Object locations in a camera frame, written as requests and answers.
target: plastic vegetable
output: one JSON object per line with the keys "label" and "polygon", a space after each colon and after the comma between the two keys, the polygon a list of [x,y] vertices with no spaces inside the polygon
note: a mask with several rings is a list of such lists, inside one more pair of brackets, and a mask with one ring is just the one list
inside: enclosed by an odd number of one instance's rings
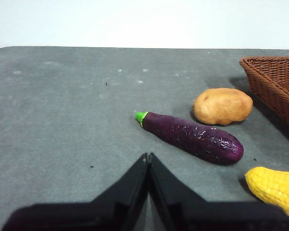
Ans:
{"label": "plastic vegetable", "polygon": [[153,112],[137,112],[135,117],[144,129],[206,161],[234,164],[243,156],[237,138],[215,127]]}
{"label": "plastic vegetable", "polygon": [[283,208],[289,216],[289,172],[255,167],[245,174],[245,179],[253,194]]}
{"label": "plastic vegetable", "polygon": [[244,120],[252,104],[251,97],[238,89],[215,88],[205,90],[195,99],[193,111],[204,124],[227,125]]}

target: white background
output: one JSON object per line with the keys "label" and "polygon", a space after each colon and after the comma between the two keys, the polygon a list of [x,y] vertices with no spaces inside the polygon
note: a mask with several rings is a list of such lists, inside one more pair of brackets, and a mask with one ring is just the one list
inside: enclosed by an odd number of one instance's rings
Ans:
{"label": "white background", "polygon": [[289,0],[0,0],[19,45],[289,49]]}

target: brown potato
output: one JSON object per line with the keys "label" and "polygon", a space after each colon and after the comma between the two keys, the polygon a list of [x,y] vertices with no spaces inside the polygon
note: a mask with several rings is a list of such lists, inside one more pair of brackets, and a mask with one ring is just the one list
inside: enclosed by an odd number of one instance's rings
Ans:
{"label": "brown potato", "polygon": [[251,97],[238,89],[215,88],[205,90],[195,99],[193,111],[204,124],[227,125],[244,120],[252,105]]}

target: corn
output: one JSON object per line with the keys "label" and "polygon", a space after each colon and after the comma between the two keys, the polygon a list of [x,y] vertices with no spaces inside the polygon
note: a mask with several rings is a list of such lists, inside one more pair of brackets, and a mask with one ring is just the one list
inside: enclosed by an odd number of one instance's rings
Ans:
{"label": "corn", "polygon": [[289,216],[289,172],[254,167],[245,174],[245,180],[259,199],[281,207]]}

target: purple eggplant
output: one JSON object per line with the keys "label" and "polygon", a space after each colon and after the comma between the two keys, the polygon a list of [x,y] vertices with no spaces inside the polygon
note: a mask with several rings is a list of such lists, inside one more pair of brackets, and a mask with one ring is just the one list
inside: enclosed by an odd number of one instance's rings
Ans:
{"label": "purple eggplant", "polygon": [[243,156],[239,140],[218,128],[153,112],[137,112],[135,117],[145,130],[211,163],[234,164]]}

